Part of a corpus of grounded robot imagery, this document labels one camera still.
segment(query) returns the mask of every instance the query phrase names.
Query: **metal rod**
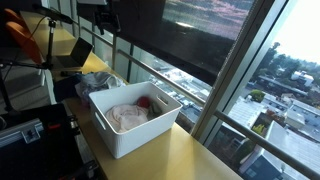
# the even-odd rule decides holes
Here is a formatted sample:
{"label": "metal rod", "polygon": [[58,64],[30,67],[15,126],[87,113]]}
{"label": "metal rod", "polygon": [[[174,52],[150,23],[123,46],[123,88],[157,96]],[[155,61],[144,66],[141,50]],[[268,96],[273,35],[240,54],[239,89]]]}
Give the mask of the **metal rod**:
{"label": "metal rod", "polygon": [[111,64],[111,68],[112,69],[116,69],[116,53],[117,53],[117,36],[116,34],[113,34],[113,37],[112,37],[112,64]]}
{"label": "metal rod", "polygon": [[15,111],[15,109],[13,108],[13,106],[11,104],[11,101],[9,100],[8,91],[6,89],[6,86],[4,84],[4,80],[2,78],[2,72],[0,72],[0,90],[2,93],[3,100],[6,104],[5,110],[8,112]]}
{"label": "metal rod", "polygon": [[220,111],[215,111],[214,115],[221,119],[223,122],[227,123],[231,127],[235,128],[237,131],[248,137],[253,142],[257,143],[262,148],[269,151],[271,154],[276,156],[277,158],[281,159],[283,162],[291,166],[292,168],[299,171],[301,174],[307,176],[310,179],[320,179],[320,174],[318,174],[313,169],[309,168],[308,166],[302,164],[300,161],[296,160],[292,156],[288,155],[278,147],[274,146],[261,136],[257,135],[255,132],[248,130],[247,128],[243,127],[241,124],[239,124],[237,121],[233,120],[226,114]]}
{"label": "metal rod", "polygon": [[92,32],[91,30],[87,29],[86,27],[81,26],[81,29],[87,31],[88,33],[90,33],[91,35],[93,35],[94,37],[98,38],[100,41],[104,42],[105,44],[107,44],[108,46],[110,46],[111,48],[113,48],[113,44],[111,42],[109,42],[108,40],[102,38],[101,36],[99,36],[98,34]]}
{"label": "metal rod", "polygon": [[[91,31],[94,31],[94,24],[91,23]],[[95,36],[92,36],[91,38],[92,44],[96,44],[96,38]],[[95,54],[96,54],[96,46],[93,46],[93,50],[92,50]]]}
{"label": "metal rod", "polygon": [[[73,10],[73,0],[70,0],[70,13],[71,13],[71,19],[74,19],[74,10]],[[72,23],[72,34],[73,36],[76,36],[76,30],[75,30],[75,24]]]}
{"label": "metal rod", "polygon": [[79,37],[81,37],[81,24],[80,24],[80,16],[78,16],[78,35],[79,35]]}
{"label": "metal rod", "polygon": [[[134,51],[134,45],[130,44],[130,56],[133,56]],[[132,68],[132,61],[129,61],[128,63],[128,71],[127,71],[127,82],[130,83],[130,77],[131,77],[131,68]]]}
{"label": "metal rod", "polygon": [[49,67],[49,69],[51,69],[52,64],[51,64],[51,60],[52,60],[52,43],[53,43],[53,35],[54,35],[54,28],[56,27],[56,22],[52,19],[49,19],[49,27],[50,27],[50,31],[49,31],[49,44],[48,44],[48,54],[46,57],[46,61],[44,62],[44,64],[46,66]]}
{"label": "metal rod", "polygon": [[198,104],[198,105],[200,105],[202,107],[204,106],[204,104],[205,104],[204,100],[202,100],[202,99],[198,98],[197,96],[195,96],[194,94],[191,94],[190,92],[186,91],[183,87],[181,87],[177,83],[171,81],[170,79],[166,78],[165,76],[163,76],[162,74],[160,74],[159,72],[157,72],[156,70],[151,68],[150,66],[148,66],[145,63],[135,59],[134,57],[128,55],[126,52],[124,52],[124,51],[122,51],[120,49],[117,51],[117,53],[121,54],[125,58],[128,58],[130,61],[132,61],[133,63],[137,64],[139,67],[143,68],[144,70],[148,71],[150,74],[154,75],[155,77],[157,77],[161,81],[164,81],[165,83],[170,85],[173,89],[175,89],[179,93],[184,94],[185,96],[190,98],[196,104]]}

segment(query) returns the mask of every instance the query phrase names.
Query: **white plastic bin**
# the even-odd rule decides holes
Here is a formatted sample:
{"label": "white plastic bin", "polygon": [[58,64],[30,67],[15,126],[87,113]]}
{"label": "white plastic bin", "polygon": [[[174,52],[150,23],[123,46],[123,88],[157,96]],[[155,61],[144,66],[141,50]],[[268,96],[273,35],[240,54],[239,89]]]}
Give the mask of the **white plastic bin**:
{"label": "white plastic bin", "polygon": [[[115,105],[135,104],[147,96],[161,108],[162,114],[124,133],[118,133],[105,117]],[[120,158],[170,129],[181,104],[151,82],[131,84],[89,94],[92,121],[115,158]]]}

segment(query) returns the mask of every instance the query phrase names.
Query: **wire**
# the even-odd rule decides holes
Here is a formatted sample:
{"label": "wire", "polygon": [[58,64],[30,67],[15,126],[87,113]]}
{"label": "wire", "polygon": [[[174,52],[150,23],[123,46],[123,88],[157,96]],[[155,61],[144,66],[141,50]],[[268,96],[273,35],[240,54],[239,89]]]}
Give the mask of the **wire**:
{"label": "wire", "polygon": [[6,120],[3,119],[2,116],[0,116],[0,120],[2,121],[2,125],[0,126],[1,127],[0,130],[3,130],[7,127],[7,122],[6,122]]}
{"label": "wire", "polygon": [[[31,39],[31,37],[32,37],[32,36],[34,35],[34,33],[37,31],[37,29],[39,28],[40,23],[44,20],[44,18],[46,18],[46,16],[44,16],[44,17],[42,17],[42,18],[40,19],[40,21],[38,22],[36,28],[35,28],[35,29],[33,30],[33,32],[31,33],[31,35],[28,37],[28,39],[26,39],[26,40],[23,42],[23,44],[22,44],[22,46],[21,46],[21,49],[27,44],[27,42]],[[21,54],[21,49],[16,53],[15,57],[13,58],[13,61],[16,61],[16,60],[18,59],[19,55]],[[6,75],[5,75],[4,78],[3,78],[3,81],[6,80],[6,78],[7,78],[8,74],[9,74],[11,68],[12,68],[12,65],[10,65],[10,67],[9,67]]]}

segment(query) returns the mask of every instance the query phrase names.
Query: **table surface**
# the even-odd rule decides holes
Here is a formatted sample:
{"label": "table surface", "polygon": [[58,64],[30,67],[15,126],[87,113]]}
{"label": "table surface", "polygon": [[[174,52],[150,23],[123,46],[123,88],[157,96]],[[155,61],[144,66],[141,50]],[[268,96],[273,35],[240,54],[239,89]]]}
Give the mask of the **table surface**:
{"label": "table surface", "polygon": [[[21,12],[21,15],[31,31],[42,17],[30,12]],[[47,20],[44,20],[34,34],[44,57],[47,53],[49,29]],[[52,54],[63,55],[71,51],[76,39],[57,25],[53,41]],[[93,53],[81,70],[84,73],[97,71],[115,73]],[[79,98],[67,99],[66,103],[71,112],[77,116],[83,136],[105,178],[111,180],[241,179],[176,123],[157,138],[120,159],[115,159],[94,127],[90,109],[82,106]]]}

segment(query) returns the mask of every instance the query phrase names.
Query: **tripod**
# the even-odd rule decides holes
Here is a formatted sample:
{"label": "tripod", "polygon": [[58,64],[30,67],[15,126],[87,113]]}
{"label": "tripod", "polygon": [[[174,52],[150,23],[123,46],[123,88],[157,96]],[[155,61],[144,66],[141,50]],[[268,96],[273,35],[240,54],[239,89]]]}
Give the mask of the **tripod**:
{"label": "tripod", "polygon": [[[53,43],[53,34],[54,34],[54,28],[56,27],[56,22],[49,18],[49,44],[48,44],[48,54],[46,56],[46,61],[39,64],[28,64],[28,63],[22,63],[17,62],[14,60],[6,60],[6,59],[0,59],[0,69],[6,68],[9,66],[22,66],[22,67],[30,67],[30,68],[36,68],[36,69],[51,69],[52,68],[52,43]],[[9,95],[3,80],[2,72],[0,72],[0,91],[2,93],[3,100],[6,104],[5,111],[8,112],[10,116],[18,116],[20,115],[20,112],[14,109],[14,107],[11,104],[11,101],[9,99]]]}

